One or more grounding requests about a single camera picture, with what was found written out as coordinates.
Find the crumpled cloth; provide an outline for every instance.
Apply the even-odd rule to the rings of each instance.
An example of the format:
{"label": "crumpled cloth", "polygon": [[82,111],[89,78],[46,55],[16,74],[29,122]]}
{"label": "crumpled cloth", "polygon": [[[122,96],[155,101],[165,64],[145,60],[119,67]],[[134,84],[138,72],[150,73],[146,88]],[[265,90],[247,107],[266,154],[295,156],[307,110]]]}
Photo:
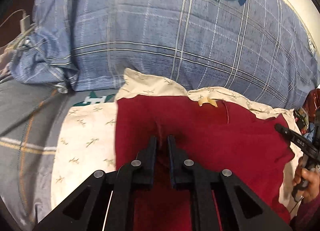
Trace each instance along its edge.
{"label": "crumpled cloth", "polygon": [[240,105],[217,101],[218,107],[184,96],[138,95],[118,100],[116,168],[136,158],[150,136],[158,139],[154,186],[136,192],[134,230],[192,230],[190,194],[171,188],[166,138],[175,136],[178,148],[205,169],[230,169],[282,219],[290,215],[279,203],[285,164],[294,157],[290,143],[274,125],[287,127],[282,115],[258,119]]}
{"label": "crumpled cloth", "polygon": [[[115,100],[147,96],[187,96],[198,102],[203,97],[225,100],[241,105],[259,119],[282,115],[289,128],[300,133],[293,117],[293,110],[273,109],[265,104],[252,102],[239,93],[223,87],[208,87],[187,91],[180,84],[161,76],[144,75],[131,69],[124,72],[125,84],[118,91]],[[117,102],[72,107],[66,116],[60,132],[57,152],[52,171],[51,203],[55,208],[77,186],[95,170],[115,170],[114,131],[116,127]],[[289,211],[295,206],[291,196],[292,179],[302,156],[294,144],[290,148],[295,158],[286,164],[283,184],[280,187],[279,202]],[[295,216],[298,207],[292,211]]]}

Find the white cable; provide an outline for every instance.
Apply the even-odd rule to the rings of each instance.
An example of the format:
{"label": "white cable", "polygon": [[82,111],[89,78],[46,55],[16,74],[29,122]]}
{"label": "white cable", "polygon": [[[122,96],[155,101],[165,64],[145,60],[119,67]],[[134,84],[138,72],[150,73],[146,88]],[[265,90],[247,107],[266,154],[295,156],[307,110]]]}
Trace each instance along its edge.
{"label": "white cable", "polygon": [[5,19],[4,22],[2,22],[2,24],[0,25],[0,27],[2,27],[2,25],[3,25],[4,23],[6,23],[7,20],[8,20],[13,14],[16,14],[16,13],[19,12],[19,11],[22,11],[22,13],[23,13],[23,14],[22,14],[22,17],[23,17],[23,18],[25,18],[25,17],[27,16],[27,13],[26,13],[26,11],[25,11],[24,9],[16,10],[15,12],[11,13],[10,16]]}

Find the red towel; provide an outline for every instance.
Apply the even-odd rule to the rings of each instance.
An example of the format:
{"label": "red towel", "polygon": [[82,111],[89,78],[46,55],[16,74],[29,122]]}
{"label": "red towel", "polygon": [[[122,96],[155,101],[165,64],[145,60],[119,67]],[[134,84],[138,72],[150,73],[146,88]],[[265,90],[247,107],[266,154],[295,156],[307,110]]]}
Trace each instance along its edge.
{"label": "red towel", "polygon": [[285,127],[282,115],[267,120],[240,105],[218,101],[218,107],[183,96],[138,95],[118,101],[116,167],[134,160],[151,135],[159,141],[155,182],[151,191],[136,194],[134,230],[190,231],[188,191],[170,186],[166,138],[175,136],[177,147],[204,168],[230,169],[285,222],[287,209],[279,203],[283,169],[294,154],[274,129]]}

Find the white stripe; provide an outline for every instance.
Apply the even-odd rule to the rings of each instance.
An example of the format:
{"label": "white stripe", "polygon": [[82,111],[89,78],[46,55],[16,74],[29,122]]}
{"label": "white stripe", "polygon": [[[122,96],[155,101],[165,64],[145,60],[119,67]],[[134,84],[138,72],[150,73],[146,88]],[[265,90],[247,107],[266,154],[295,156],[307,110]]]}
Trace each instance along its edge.
{"label": "white stripe", "polygon": [[178,51],[178,42],[179,42],[179,37],[180,37],[180,28],[181,28],[181,23],[182,23],[182,16],[183,16],[185,2],[186,2],[186,0],[182,0],[182,6],[181,6],[181,11],[180,11],[180,17],[179,17],[179,25],[178,25],[178,31],[177,31],[177,37],[176,37],[175,50],[174,50],[174,56],[173,56],[173,61],[172,61],[172,69],[171,69],[170,79],[172,79],[172,76],[173,76],[175,60],[176,60],[177,51]]}
{"label": "white stripe", "polygon": [[287,91],[287,93],[285,94],[284,98],[281,100],[281,103],[284,102],[284,99],[287,98],[287,96],[289,95],[289,92],[292,90],[294,84],[292,85],[292,87],[291,87],[290,89],[289,89],[289,87],[290,87],[290,85],[293,83],[293,81],[294,81],[294,77],[293,77],[291,83],[288,85],[288,91]]}
{"label": "white stripe", "polygon": [[34,78],[35,76],[37,76],[38,74],[40,74],[42,72],[42,70],[44,70],[46,68],[46,66],[42,67],[40,69],[40,71],[38,71],[36,74],[34,74],[33,76],[30,76],[26,81],[23,81],[24,84],[26,84],[31,78]]}
{"label": "white stripe", "polygon": [[65,23],[66,30],[67,30],[67,33],[70,35],[71,31],[70,31],[70,22],[69,22],[69,15],[68,15],[68,2],[69,0],[64,0],[63,14],[64,14],[64,23]]}
{"label": "white stripe", "polygon": [[[217,11],[216,22],[214,23],[214,31],[213,31],[212,41],[211,41],[209,59],[211,59],[210,56],[211,56],[211,52],[212,52],[212,46],[213,46],[214,36],[215,36],[215,34],[216,34],[216,28],[217,28],[217,21],[218,21],[219,10],[220,10],[220,1],[219,1],[218,11]],[[201,80],[200,80],[200,83],[198,84],[197,89],[199,89],[199,87],[200,87],[200,85],[201,85],[201,83],[202,83],[202,80],[203,80],[205,74],[207,73],[207,70],[208,70],[208,68],[206,67],[206,68],[205,68],[205,71],[204,71],[204,73],[203,73],[203,75],[202,75],[202,78],[201,78]]]}
{"label": "white stripe", "polygon": [[[267,0],[265,0],[265,13],[264,13],[263,30],[265,30],[265,27],[266,27],[266,17],[267,17]],[[256,71],[257,71],[259,59],[260,59],[260,56],[261,56],[261,49],[262,49],[262,44],[263,44],[263,38],[264,38],[264,32],[262,32],[262,40],[261,40],[261,45],[260,45],[260,51],[259,51],[259,54],[258,54],[258,60],[257,60],[256,68],[254,69],[253,75],[255,75],[255,74],[256,74]],[[251,83],[248,85],[247,89],[242,93],[242,95],[244,95],[244,94],[247,92],[247,90],[249,89],[250,85],[251,85]]]}
{"label": "white stripe", "polygon": [[[106,29],[106,36],[107,36],[107,42],[110,42],[110,27],[111,24],[114,23],[115,21],[115,17],[116,16],[116,0],[109,0],[109,4],[108,4],[108,22],[107,22],[107,29]],[[115,75],[113,74],[112,70],[111,70],[111,57],[110,57],[110,52],[107,51],[107,64],[108,64],[108,70],[112,76],[112,84],[113,87],[116,88],[117,87],[117,82],[116,82],[116,78]]]}
{"label": "white stripe", "polygon": [[281,5],[281,1],[280,1],[280,17],[281,17],[281,19],[280,19],[279,45],[278,45],[278,49],[277,49],[277,52],[276,52],[276,55],[275,55],[275,59],[274,59],[274,61],[273,61],[273,65],[272,65],[272,70],[271,70],[269,82],[268,82],[268,85],[267,85],[266,88],[269,87],[269,84],[270,84],[270,81],[271,81],[271,77],[272,77],[273,68],[274,68],[274,66],[275,66],[275,62],[276,62],[278,50],[279,50],[279,47],[280,47],[280,41],[281,41],[281,23],[282,23],[282,5]]}
{"label": "white stripe", "polygon": [[[144,17],[143,34],[142,34],[142,42],[143,43],[146,38],[146,27],[147,27],[147,20],[148,20],[148,15],[149,15],[149,11],[150,11],[150,2],[151,2],[151,0],[148,0],[147,11],[146,11],[146,15]],[[144,72],[143,56],[141,56],[141,69],[142,69],[141,72]]]}
{"label": "white stripe", "polygon": [[[153,45],[150,45],[150,44],[141,44],[141,43],[133,43],[133,42],[129,42],[129,41],[126,41],[126,42],[121,42],[121,43],[128,43],[128,44],[137,44],[137,45],[149,45],[149,46],[153,46]],[[156,47],[161,47],[161,48],[165,48],[165,49],[170,49],[170,50],[174,50],[173,48],[169,48],[169,47],[163,47],[163,46],[156,46]],[[84,54],[93,54],[93,53],[99,53],[99,52],[107,52],[107,51],[133,51],[133,52],[139,52],[139,53],[147,53],[147,54],[157,54],[157,55],[162,55],[162,56],[168,56],[168,57],[174,57],[173,55],[171,54],[163,54],[163,53],[159,53],[159,52],[152,52],[152,51],[145,51],[145,50],[136,50],[136,49],[130,49],[130,48],[109,48],[109,49],[100,49],[100,50],[95,50],[95,51],[91,51],[91,52],[86,52],[86,53],[79,53],[79,54],[76,54],[74,56],[78,56],[78,55],[84,55]],[[204,60],[207,60],[207,61],[210,61],[210,62],[213,62],[213,63],[216,63],[216,64],[220,64],[222,66],[225,66],[225,67],[228,67],[228,68],[231,68],[231,66],[229,65],[226,65],[224,63],[221,63],[219,61],[216,61],[216,60],[212,60],[212,59],[209,59],[207,57],[204,57],[204,56],[201,56],[201,55],[197,55],[197,54],[193,54],[193,53],[189,53],[189,52],[185,52],[185,54],[189,54],[189,55],[192,55],[194,57],[198,57],[200,59],[204,59]],[[222,72],[225,72],[225,70],[222,70],[222,69],[218,69],[216,67],[214,67],[214,69],[216,70],[219,70],[219,71],[222,71]],[[241,71],[239,70],[241,73],[247,75],[247,76],[250,76],[252,77],[252,79],[255,79],[257,81],[259,81],[260,83],[264,83],[262,80],[258,79],[257,77],[255,76],[252,76],[251,74],[247,73],[247,72],[244,72],[244,71]],[[278,93],[275,89],[273,89],[271,86],[269,87],[271,90],[275,91],[278,95],[280,95],[281,97],[283,97],[283,95],[281,95],[280,93]]]}
{"label": "white stripe", "polygon": [[66,66],[72,64],[72,62],[68,62],[68,63],[53,63],[53,64],[49,64],[50,66]]}
{"label": "white stripe", "polygon": [[236,62],[236,56],[237,56],[237,51],[238,51],[238,45],[239,45],[239,39],[240,39],[240,33],[241,33],[241,29],[242,29],[242,23],[243,23],[243,16],[244,16],[244,9],[245,9],[245,3],[243,5],[243,10],[242,10],[242,17],[241,17],[241,23],[240,23],[240,29],[239,29],[239,34],[238,34],[238,40],[237,40],[237,46],[236,46],[236,52],[235,52],[235,57],[233,58],[233,65],[232,65],[232,69],[231,69],[231,72],[230,72],[230,75],[224,85],[224,87],[226,87],[226,85],[229,83],[229,80],[230,80],[230,77],[231,77],[231,74],[233,72],[233,68],[235,66],[235,62]]}
{"label": "white stripe", "polygon": [[102,42],[102,43],[97,43],[97,44],[93,44],[93,45],[78,47],[78,48],[75,48],[75,49],[73,49],[73,50],[80,50],[80,49],[88,48],[88,47],[92,47],[92,46],[101,46],[101,45],[107,45],[107,44],[113,44],[113,43],[118,43],[118,44],[132,44],[132,45],[140,45],[140,46],[154,46],[154,47],[160,47],[160,48],[165,48],[165,49],[174,50],[173,47],[152,45],[152,44],[146,44],[146,43],[137,43],[137,42],[131,42],[131,41]]}
{"label": "white stripe", "polygon": [[[239,64],[240,64],[240,59],[241,59],[241,53],[242,53],[242,47],[243,47],[243,41],[244,41],[244,37],[245,37],[245,32],[247,30],[247,24],[248,24],[248,16],[249,16],[249,8],[250,8],[250,0],[248,0],[248,9],[247,9],[247,18],[245,20],[245,26],[244,26],[244,32],[243,32],[243,37],[242,37],[242,42],[241,42],[241,48],[240,48],[240,53],[239,53],[239,59],[238,59],[238,64],[237,64],[237,68],[236,68],[236,73],[238,72],[238,68],[239,68]],[[233,81],[235,80],[235,76],[233,77],[231,84],[228,86],[228,89],[230,89]]]}
{"label": "white stripe", "polygon": [[278,5],[278,33],[277,33],[277,40],[276,40],[276,43],[275,43],[275,49],[273,50],[273,54],[272,54],[272,58],[271,58],[271,63],[270,63],[270,68],[269,68],[269,73],[268,73],[268,77],[267,77],[267,80],[265,81],[265,85],[261,91],[261,93],[257,96],[257,98],[255,98],[254,102],[260,97],[260,95],[263,93],[263,90],[264,88],[266,87],[267,85],[267,82],[268,82],[268,79],[269,79],[269,75],[270,75],[270,71],[271,71],[271,66],[272,66],[272,60],[273,60],[273,57],[275,55],[275,51],[276,51],[276,48],[277,48],[277,43],[278,43],[278,39],[279,39],[279,22],[280,22],[280,13],[279,13],[279,2],[277,0],[277,5]]}
{"label": "white stripe", "polygon": [[291,52],[291,49],[292,49],[292,46],[293,46],[293,41],[294,41],[294,32],[296,30],[296,25],[294,24],[294,30],[293,30],[293,35],[292,35],[292,42],[291,42],[291,47],[290,47],[290,50],[289,50],[289,53]]}
{"label": "white stripe", "polygon": [[184,49],[184,44],[185,44],[186,36],[187,36],[187,30],[188,30],[188,26],[189,26],[189,18],[190,18],[191,7],[192,7],[192,0],[190,0],[190,2],[189,2],[188,16],[187,16],[186,26],[185,26],[185,29],[184,29],[182,48],[181,48],[181,55],[180,55],[180,62],[179,62],[179,66],[178,66],[178,72],[177,72],[176,81],[178,81],[178,78],[179,78],[180,67],[181,67],[182,56],[183,56],[183,49]]}
{"label": "white stripe", "polygon": [[[93,51],[93,52],[95,53],[95,52],[103,52],[103,51],[111,51],[111,50],[133,51],[133,52],[138,52],[138,53],[157,54],[157,55],[162,55],[162,56],[167,56],[167,57],[174,57],[174,56],[171,55],[171,54],[162,54],[162,53],[158,53],[158,52],[151,52],[151,51],[145,51],[145,50],[135,50],[135,49],[125,49],[125,48],[123,48],[123,49],[121,49],[121,48],[110,48],[110,49],[97,50],[97,51]],[[196,61],[192,61],[192,60],[189,60],[189,59],[185,59],[185,58],[183,58],[182,60],[183,60],[183,61],[190,62],[190,63],[193,63],[193,64],[202,65],[202,66],[204,66],[204,67],[212,68],[212,69],[214,69],[214,70],[218,70],[218,71],[221,71],[221,72],[226,73],[225,70],[219,69],[219,68],[217,68],[217,67],[209,66],[209,65],[206,65],[206,64],[203,64],[203,63],[200,63],[200,62],[196,62]],[[243,72],[243,71],[241,71],[241,72],[244,73],[244,74],[246,74],[246,75],[248,75],[248,76],[251,76],[250,74],[248,74],[248,73],[246,73],[246,72]],[[241,79],[243,79],[243,80],[249,81],[249,82],[251,82],[252,84],[255,84],[255,85],[258,86],[258,87],[261,87],[261,86],[258,85],[257,83],[252,82],[252,81],[248,80],[247,78],[244,78],[244,77],[239,76],[239,75],[236,75],[236,76],[239,77],[239,78],[241,78]]]}
{"label": "white stripe", "polygon": [[[21,144],[21,141],[18,141],[18,140],[15,140],[15,139],[11,139],[11,138],[7,138],[7,137],[1,137],[0,141],[4,141],[4,142],[11,143],[11,144],[16,144],[16,145],[20,145]],[[35,144],[32,144],[32,143],[26,143],[25,147],[31,148],[31,149],[36,149],[36,150],[56,150],[57,149],[56,147],[52,147],[52,146],[41,147],[41,146],[38,146],[38,145],[35,145]]]}
{"label": "white stripe", "polygon": [[71,57],[71,55],[68,55],[68,56],[66,56],[66,57],[64,57],[64,58],[58,58],[58,59],[52,59],[52,58],[46,58],[47,60],[49,60],[49,61],[57,61],[57,60],[66,60],[66,59],[68,59],[69,57]]}
{"label": "white stripe", "polygon": [[[83,45],[83,40],[84,40],[83,39],[84,38],[84,31],[85,31],[84,20],[85,20],[85,17],[87,15],[88,4],[89,4],[89,0],[85,0],[84,10],[83,10],[83,18],[82,18],[82,26],[81,26],[81,33],[80,33],[80,45]],[[87,77],[90,76],[89,70],[84,69],[83,72],[86,74],[85,76],[87,76]],[[91,82],[88,83],[87,87],[91,88]]]}

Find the leaf pattern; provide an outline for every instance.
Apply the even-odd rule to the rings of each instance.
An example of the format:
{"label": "leaf pattern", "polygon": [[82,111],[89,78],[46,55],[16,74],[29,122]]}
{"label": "leaf pattern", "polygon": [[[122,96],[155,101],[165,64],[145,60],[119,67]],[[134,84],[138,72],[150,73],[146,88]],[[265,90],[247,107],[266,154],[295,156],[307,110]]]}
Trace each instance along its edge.
{"label": "leaf pattern", "polygon": [[75,113],[77,111],[79,111],[79,110],[73,110],[73,111],[69,112],[68,115],[71,115],[71,114],[73,114],[73,113]]}
{"label": "leaf pattern", "polygon": [[106,122],[105,125],[107,125],[107,124],[115,124],[115,123],[116,123],[116,121],[114,119],[112,119],[111,121]]}
{"label": "leaf pattern", "polygon": [[62,180],[64,180],[64,177],[62,178],[61,176],[59,176],[59,178],[57,178],[57,179],[56,179],[56,183],[58,183],[58,182],[60,182],[60,183],[61,183],[61,182],[62,182]]}
{"label": "leaf pattern", "polygon": [[89,145],[95,143],[95,142],[98,141],[98,140],[99,140],[99,138],[96,138],[96,139],[92,138],[91,141],[88,141],[88,142],[86,143],[86,144],[87,144],[86,148],[88,148]]}
{"label": "leaf pattern", "polygon": [[83,121],[83,119],[82,120],[77,120],[77,122],[79,122],[82,125],[82,127],[85,126],[85,122]]}
{"label": "leaf pattern", "polygon": [[137,76],[141,81],[143,81],[143,80],[144,80],[144,78],[141,78],[141,77],[140,77],[140,75],[139,75],[139,73],[138,73],[138,72],[136,72],[136,73],[135,73],[135,75],[136,75],[136,76]]}
{"label": "leaf pattern", "polygon": [[79,164],[78,160],[79,159],[76,159],[75,157],[73,157],[73,159],[69,160],[69,162],[74,162],[76,164]]}
{"label": "leaf pattern", "polygon": [[166,79],[166,78],[165,78],[164,80],[167,82],[167,84],[168,84],[168,85],[173,84],[173,82],[172,82],[172,81],[169,81],[169,80],[168,80],[168,79]]}
{"label": "leaf pattern", "polygon": [[66,140],[65,140],[64,138],[61,138],[60,141],[61,141],[61,143],[64,144],[64,145],[69,144],[68,142],[66,142]]}
{"label": "leaf pattern", "polygon": [[115,166],[116,164],[114,163],[114,159],[104,159],[103,161],[105,161],[107,164],[108,164],[108,167],[110,166],[110,165],[112,165],[112,166]]}

